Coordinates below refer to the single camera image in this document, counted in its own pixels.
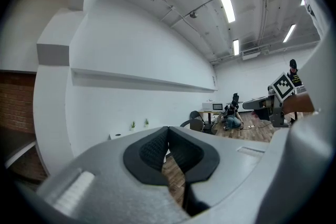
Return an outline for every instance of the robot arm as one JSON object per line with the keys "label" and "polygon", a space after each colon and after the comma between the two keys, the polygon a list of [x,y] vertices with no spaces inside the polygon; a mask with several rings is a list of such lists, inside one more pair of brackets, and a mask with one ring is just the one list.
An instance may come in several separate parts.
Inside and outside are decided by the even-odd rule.
{"label": "robot arm", "polygon": [[[261,120],[267,120],[274,127],[288,127],[282,112],[284,100],[295,90],[291,80],[282,73],[269,87],[268,96],[243,103],[244,109],[254,110]],[[304,92],[304,86],[297,87],[298,92]]]}

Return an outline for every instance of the ceiling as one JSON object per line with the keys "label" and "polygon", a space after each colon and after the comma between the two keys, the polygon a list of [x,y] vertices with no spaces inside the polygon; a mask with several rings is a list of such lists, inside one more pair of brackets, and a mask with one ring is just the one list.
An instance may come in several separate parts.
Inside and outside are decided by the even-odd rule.
{"label": "ceiling", "polygon": [[[264,53],[308,46],[319,40],[318,33],[301,0],[231,0],[235,22],[228,23],[220,0],[126,0],[147,10],[180,33],[213,65],[232,57],[232,42],[240,50],[262,46]],[[197,10],[197,18],[188,14]],[[297,24],[287,43],[282,43],[290,26]]]}

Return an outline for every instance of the cap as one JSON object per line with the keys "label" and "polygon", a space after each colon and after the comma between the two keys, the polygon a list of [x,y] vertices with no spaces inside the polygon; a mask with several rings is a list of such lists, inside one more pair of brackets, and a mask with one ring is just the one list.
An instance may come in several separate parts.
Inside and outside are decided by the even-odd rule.
{"label": "cap", "polygon": [[295,62],[294,59],[291,59],[291,60],[290,60],[290,62],[289,62],[289,66],[290,66],[291,68],[296,69],[296,62]]}

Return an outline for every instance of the brick wall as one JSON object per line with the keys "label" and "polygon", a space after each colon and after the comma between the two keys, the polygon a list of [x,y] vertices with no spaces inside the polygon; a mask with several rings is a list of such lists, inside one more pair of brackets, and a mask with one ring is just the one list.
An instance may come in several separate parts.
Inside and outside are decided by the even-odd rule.
{"label": "brick wall", "polygon": [[[0,131],[3,137],[35,135],[33,118],[33,94],[35,74],[0,72]],[[22,155],[9,169],[20,183],[36,190],[47,178],[36,148]]]}
{"label": "brick wall", "polygon": [[0,126],[35,133],[33,94],[36,75],[0,73]]}

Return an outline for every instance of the person sitting on floor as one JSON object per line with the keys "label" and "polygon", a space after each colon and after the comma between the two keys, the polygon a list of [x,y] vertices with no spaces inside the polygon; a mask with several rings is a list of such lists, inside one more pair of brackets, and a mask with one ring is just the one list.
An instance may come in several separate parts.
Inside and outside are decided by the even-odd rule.
{"label": "person sitting on floor", "polygon": [[244,122],[241,119],[238,108],[237,108],[237,102],[235,100],[232,101],[230,104],[230,107],[226,106],[226,126],[224,128],[225,131],[229,129],[239,128],[242,130],[244,127]]}

